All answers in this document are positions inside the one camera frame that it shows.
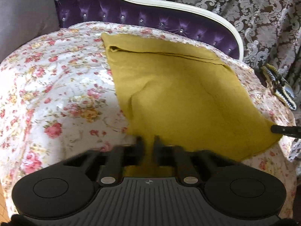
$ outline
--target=mustard yellow cloth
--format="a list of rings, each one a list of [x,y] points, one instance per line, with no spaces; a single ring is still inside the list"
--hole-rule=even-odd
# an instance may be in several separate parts
[[[209,149],[237,161],[281,138],[210,50],[130,34],[103,33],[102,39],[128,133],[141,135],[147,145],[144,163],[127,175],[158,176],[151,164],[155,135],[165,144]]]

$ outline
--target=pink rose print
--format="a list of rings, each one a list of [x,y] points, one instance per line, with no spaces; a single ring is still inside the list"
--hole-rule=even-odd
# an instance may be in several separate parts
[[[5,116],[5,109],[2,109],[2,110],[1,110],[1,113],[0,113],[1,119],[3,119],[4,116]]]
[[[46,127],[44,133],[46,133],[51,139],[59,137],[62,133],[62,124],[56,122],[52,126]]]
[[[273,111],[269,111],[268,113],[271,117],[273,117],[275,115]]]
[[[100,152],[108,152],[112,150],[112,146],[109,142],[105,142],[104,146],[100,147],[100,148],[92,148],[92,150],[97,150]]]
[[[43,92],[48,93],[52,89],[52,85],[47,85]]]
[[[109,142],[105,142],[104,146],[102,146],[100,148],[101,152],[108,152],[108,151],[111,151],[111,150],[112,150],[112,146],[111,146],[111,144]]]
[[[54,69],[54,70],[52,71],[52,74],[51,74],[51,76],[56,76],[56,73],[57,73],[57,70],[56,70],[56,69]]]
[[[36,77],[42,77],[44,74],[45,74],[45,70],[41,67],[38,68],[38,70],[35,73]]]
[[[24,96],[26,93],[27,93],[27,91],[25,91],[24,89],[19,91],[19,95],[21,97]]]
[[[1,146],[3,149],[5,149],[5,148],[9,148],[11,145],[9,143],[4,142],[1,144]]]
[[[48,44],[49,44],[50,46],[53,46],[53,45],[55,44],[55,40],[49,41]]]
[[[32,57],[26,58],[26,59],[25,59],[25,63],[29,63],[29,62],[31,62],[32,60],[33,60]]]
[[[101,93],[98,92],[95,88],[91,88],[87,91],[88,96],[93,97],[95,99],[99,99],[101,97]]]
[[[100,53],[100,52],[96,52],[96,53],[94,53],[94,56],[95,56],[95,57],[102,58],[102,53]]]
[[[26,126],[25,126],[23,141],[26,140],[27,135],[31,131],[31,127],[32,127],[31,118],[33,117],[34,111],[35,111],[35,109],[31,109],[31,110],[27,111],[27,117],[26,117],[26,121],[25,121]]]
[[[26,174],[33,173],[40,169],[42,166],[42,162],[39,161],[38,154],[34,152],[29,152],[26,156],[25,161],[23,161],[24,172]]]
[[[82,113],[77,104],[68,105],[67,107],[64,107],[64,110],[68,111],[68,113],[71,114],[73,117],[80,116]]]
[[[41,57],[43,56],[43,53],[35,53],[34,57]]]
[[[264,160],[262,160],[260,163],[259,163],[259,168],[261,169],[261,170],[266,170],[266,161],[264,161]]]
[[[14,116],[14,118],[11,120],[11,126],[14,125],[18,120],[19,118],[17,116]]]
[[[15,170],[14,170],[14,169],[11,169],[11,170],[9,171],[9,178],[12,179],[13,176],[14,176],[14,174],[15,174]]]
[[[145,28],[145,29],[141,30],[140,32],[141,32],[141,34],[151,34],[152,29]]]
[[[97,137],[98,137],[98,131],[97,131],[97,130],[91,130],[91,131],[90,131],[90,134],[91,134],[92,136],[97,136]]]
[[[54,61],[57,61],[57,60],[58,60],[58,56],[50,57],[48,59],[49,62],[54,62]]]
[[[45,101],[44,101],[44,104],[48,104],[51,102],[51,98],[47,98]]]

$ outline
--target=floral bedspread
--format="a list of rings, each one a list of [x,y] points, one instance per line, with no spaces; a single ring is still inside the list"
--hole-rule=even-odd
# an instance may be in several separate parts
[[[102,32],[213,50],[236,72],[264,116],[279,125],[295,124],[292,113],[260,84],[249,66],[212,46],[131,25],[88,22],[61,29],[21,46],[0,65],[0,178],[10,216],[16,213],[11,190],[23,176],[92,147],[108,151],[126,142],[127,121],[118,106]],[[292,216],[296,191],[295,166],[288,161],[292,141],[283,137],[265,153],[244,161],[284,183],[287,200],[281,217]]]

